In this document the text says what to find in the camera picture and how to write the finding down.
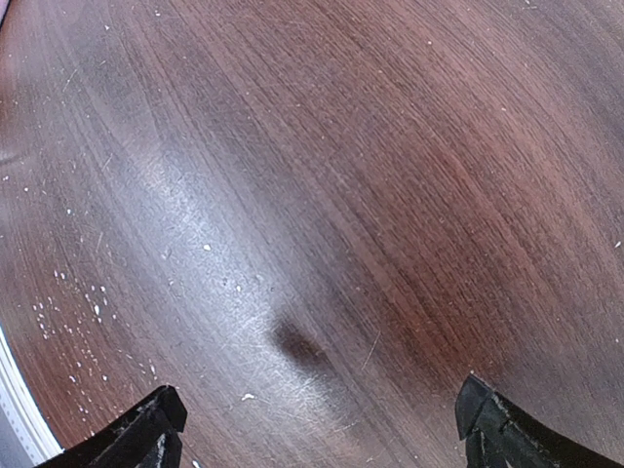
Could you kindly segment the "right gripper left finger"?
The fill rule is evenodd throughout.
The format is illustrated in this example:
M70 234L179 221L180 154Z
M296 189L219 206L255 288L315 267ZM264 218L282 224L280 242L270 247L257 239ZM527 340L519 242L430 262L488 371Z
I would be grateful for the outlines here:
M186 418L176 389L162 385L92 437L39 467L177 468Z

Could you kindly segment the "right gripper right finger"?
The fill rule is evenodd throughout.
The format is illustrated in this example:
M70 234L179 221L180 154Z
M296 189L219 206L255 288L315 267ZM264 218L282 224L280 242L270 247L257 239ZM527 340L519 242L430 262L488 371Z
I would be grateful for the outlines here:
M457 395L455 420L468 468L621 466L545 426L474 374Z

